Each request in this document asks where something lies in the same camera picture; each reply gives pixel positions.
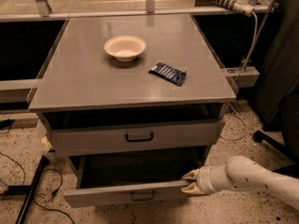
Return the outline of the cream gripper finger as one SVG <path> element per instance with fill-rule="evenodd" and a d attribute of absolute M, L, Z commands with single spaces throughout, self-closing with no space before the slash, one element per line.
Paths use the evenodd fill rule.
<path fill-rule="evenodd" d="M 197 186 L 195 182 L 192 182 L 189 186 L 180 189 L 182 192 L 191 195 L 204 195 L 205 193 Z"/>
<path fill-rule="evenodd" d="M 184 180 L 192 180 L 192 181 L 196 181 L 197 180 L 197 176 L 198 176 L 199 170 L 195 169 L 195 170 L 191 170 L 189 171 L 186 175 L 184 175 L 182 177 L 182 179 Z"/>

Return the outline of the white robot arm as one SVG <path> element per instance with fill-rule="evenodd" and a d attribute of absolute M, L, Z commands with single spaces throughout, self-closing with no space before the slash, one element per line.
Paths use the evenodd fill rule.
<path fill-rule="evenodd" d="M 261 190 L 299 209 L 299 179 L 274 173 L 247 157 L 233 156 L 222 165 L 202 166 L 189 171 L 182 179 L 190 181 L 181 189 L 187 194 Z"/>

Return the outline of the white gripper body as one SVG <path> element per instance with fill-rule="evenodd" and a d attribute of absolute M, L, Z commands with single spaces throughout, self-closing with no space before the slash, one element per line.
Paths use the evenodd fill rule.
<path fill-rule="evenodd" d="M 197 174 L 196 184 L 205 194 L 214 194 L 230 188 L 230 179 L 226 174 L 225 165 L 201 167 Z"/>

